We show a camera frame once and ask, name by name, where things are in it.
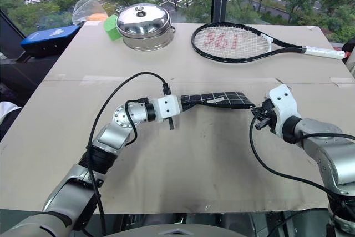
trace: pot lid knob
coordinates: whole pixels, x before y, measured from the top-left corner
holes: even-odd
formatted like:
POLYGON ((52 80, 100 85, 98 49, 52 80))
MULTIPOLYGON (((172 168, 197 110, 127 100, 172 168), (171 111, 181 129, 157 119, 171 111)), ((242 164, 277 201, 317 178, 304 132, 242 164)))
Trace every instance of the pot lid knob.
POLYGON ((146 12, 143 11, 143 9, 144 9, 144 7, 141 6, 141 5, 135 7, 135 10, 137 11, 137 16, 138 17, 143 17, 143 16, 146 15, 146 12))

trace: pot lid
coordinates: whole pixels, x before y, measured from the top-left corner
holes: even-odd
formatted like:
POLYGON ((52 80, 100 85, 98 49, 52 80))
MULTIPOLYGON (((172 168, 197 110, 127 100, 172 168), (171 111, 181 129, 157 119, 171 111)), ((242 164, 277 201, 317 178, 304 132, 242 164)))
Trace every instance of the pot lid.
POLYGON ((147 38, 164 32, 170 26, 170 16, 162 7, 140 3, 124 9, 116 25, 124 36, 147 38))

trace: tennis racket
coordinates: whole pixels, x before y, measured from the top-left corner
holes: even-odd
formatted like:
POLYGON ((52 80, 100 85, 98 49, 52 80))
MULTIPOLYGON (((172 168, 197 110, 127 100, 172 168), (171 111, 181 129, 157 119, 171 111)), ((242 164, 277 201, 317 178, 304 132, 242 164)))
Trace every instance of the tennis racket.
POLYGON ((345 57, 344 51, 297 46, 270 37, 249 26, 225 22, 209 23, 199 27, 193 33, 191 43, 198 54, 226 63, 246 63, 289 52, 334 59, 345 57), (283 48, 272 51, 272 43, 283 48))

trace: cable connector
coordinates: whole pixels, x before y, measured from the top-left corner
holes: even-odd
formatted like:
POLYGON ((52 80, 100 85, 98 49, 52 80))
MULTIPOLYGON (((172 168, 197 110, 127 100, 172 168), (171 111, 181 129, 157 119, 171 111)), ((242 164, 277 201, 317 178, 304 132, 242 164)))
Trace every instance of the cable connector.
POLYGON ((271 123, 271 118, 265 118, 265 119, 263 119, 260 123, 256 124, 256 125, 255 125, 255 128, 256 128, 257 130, 261 130, 262 128, 264 128, 264 127, 270 125, 270 123, 271 123))
POLYGON ((261 104, 261 110, 262 112, 265 111, 270 111, 271 109, 273 109, 275 106, 272 104, 272 101, 270 98, 266 99, 264 102, 262 102, 261 104))
POLYGON ((171 95, 171 90, 167 83, 163 83, 163 93, 164 95, 171 95))
POLYGON ((138 103, 144 103, 144 104, 149 103, 148 97, 138 98, 137 101, 138 101, 138 103))

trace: white grip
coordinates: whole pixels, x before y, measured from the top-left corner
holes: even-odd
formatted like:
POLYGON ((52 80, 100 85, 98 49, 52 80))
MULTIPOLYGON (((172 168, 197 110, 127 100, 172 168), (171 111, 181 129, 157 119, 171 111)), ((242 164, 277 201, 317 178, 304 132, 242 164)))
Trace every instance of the white grip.
POLYGON ((320 47, 306 47, 306 55, 326 57, 326 58, 335 58, 343 59, 345 57, 344 51, 324 49, 320 47))

